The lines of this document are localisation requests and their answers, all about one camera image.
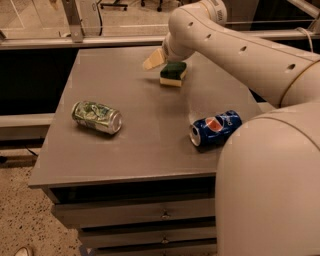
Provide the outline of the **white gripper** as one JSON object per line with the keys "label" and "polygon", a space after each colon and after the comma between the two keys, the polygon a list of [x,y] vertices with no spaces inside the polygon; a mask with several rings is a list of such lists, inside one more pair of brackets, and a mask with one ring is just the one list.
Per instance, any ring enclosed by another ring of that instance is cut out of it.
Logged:
{"label": "white gripper", "polygon": [[162,42],[162,49],[157,48],[144,62],[143,68],[150,70],[165,63],[180,62],[188,59],[194,54],[194,50],[184,47],[170,33],[168,33]]}

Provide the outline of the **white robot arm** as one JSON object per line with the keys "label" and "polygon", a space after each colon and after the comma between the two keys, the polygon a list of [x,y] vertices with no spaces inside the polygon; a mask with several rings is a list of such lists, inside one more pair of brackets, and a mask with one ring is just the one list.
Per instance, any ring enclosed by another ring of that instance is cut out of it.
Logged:
{"label": "white robot arm", "polygon": [[179,7],[151,69],[199,52],[273,105],[229,138],[215,185],[218,256],[320,256],[320,55],[225,28],[222,0]]}

